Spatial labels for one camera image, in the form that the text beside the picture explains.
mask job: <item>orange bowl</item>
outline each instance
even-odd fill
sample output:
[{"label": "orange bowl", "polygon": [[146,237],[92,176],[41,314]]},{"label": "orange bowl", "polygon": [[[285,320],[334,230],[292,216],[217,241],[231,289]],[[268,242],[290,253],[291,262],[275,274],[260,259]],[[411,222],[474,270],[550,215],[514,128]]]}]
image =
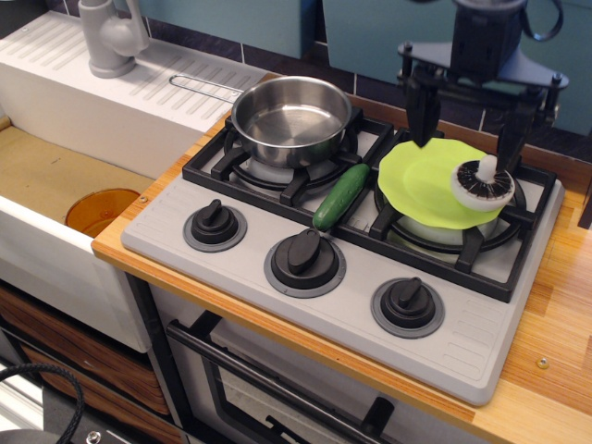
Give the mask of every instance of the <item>orange bowl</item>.
[{"label": "orange bowl", "polygon": [[138,196],[138,192],[123,188],[88,194],[70,207],[66,215],[66,225],[95,238]]}]

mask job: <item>toy cucumber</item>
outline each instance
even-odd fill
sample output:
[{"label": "toy cucumber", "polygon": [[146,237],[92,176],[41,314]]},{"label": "toy cucumber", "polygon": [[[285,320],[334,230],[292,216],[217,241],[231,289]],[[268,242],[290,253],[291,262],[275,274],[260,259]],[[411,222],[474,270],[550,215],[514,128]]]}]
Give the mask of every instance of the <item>toy cucumber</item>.
[{"label": "toy cucumber", "polygon": [[343,173],[314,213],[313,226],[319,231],[333,227],[364,188],[369,173],[366,164],[354,165]]}]

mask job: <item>green plate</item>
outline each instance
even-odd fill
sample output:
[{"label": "green plate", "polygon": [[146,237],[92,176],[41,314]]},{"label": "green plate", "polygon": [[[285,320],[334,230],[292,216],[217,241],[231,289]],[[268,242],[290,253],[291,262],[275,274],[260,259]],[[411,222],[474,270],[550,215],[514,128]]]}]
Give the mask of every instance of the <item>green plate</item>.
[{"label": "green plate", "polygon": [[400,213],[429,227],[466,229],[495,219],[488,212],[461,205],[450,189],[456,166],[486,153],[460,141],[432,139],[423,148],[399,143],[380,162],[378,187]]}]

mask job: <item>screw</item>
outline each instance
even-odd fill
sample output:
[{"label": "screw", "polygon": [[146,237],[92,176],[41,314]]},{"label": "screw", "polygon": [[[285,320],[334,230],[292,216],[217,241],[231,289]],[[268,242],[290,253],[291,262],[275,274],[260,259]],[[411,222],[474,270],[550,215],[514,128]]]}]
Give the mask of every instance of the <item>screw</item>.
[{"label": "screw", "polygon": [[101,434],[99,432],[91,432],[86,437],[86,444],[99,444],[101,442]]},{"label": "screw", "polygon": [[547,358],[540,358],[538,361],[536,361],[536,365],[538,365],[538,368],[547,370],[549,368],[549,361]]}]

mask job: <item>gray faucet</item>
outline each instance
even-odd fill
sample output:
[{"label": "gray faucet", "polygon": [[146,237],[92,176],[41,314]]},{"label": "gray faucet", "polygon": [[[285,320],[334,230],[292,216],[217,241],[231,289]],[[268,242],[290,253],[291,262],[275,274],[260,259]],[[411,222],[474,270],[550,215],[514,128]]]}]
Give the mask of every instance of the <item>gray faucet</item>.
[{"label": "gray faucet", "polygon": [[80,0],[80,20],[91,55],[92,74],[103,79],[123,76],[135,66],[134,56],[149,44],[139,0],[126,0],[131,19],[119,18],[113,0]]}]

